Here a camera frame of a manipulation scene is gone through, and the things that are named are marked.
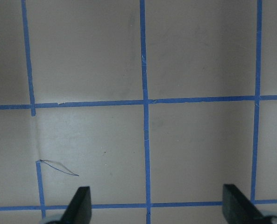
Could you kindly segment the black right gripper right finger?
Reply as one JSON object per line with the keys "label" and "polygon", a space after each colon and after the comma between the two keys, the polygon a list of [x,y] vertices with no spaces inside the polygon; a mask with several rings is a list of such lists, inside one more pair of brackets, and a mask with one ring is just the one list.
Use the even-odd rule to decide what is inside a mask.
{"label": "black right gripper right finger", "polygon": [[234,185],[223,185],[223,216],[228,224],[263,224],[264,216]]}

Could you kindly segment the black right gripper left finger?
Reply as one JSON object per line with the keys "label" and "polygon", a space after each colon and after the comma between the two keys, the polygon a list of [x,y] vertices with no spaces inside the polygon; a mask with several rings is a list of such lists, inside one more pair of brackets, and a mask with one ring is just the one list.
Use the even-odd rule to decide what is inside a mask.
{"label": "black right gripper left finger", "polygon": [[60,219],[61,224],[89,224],[92,218],[90,187],[79,187]]}

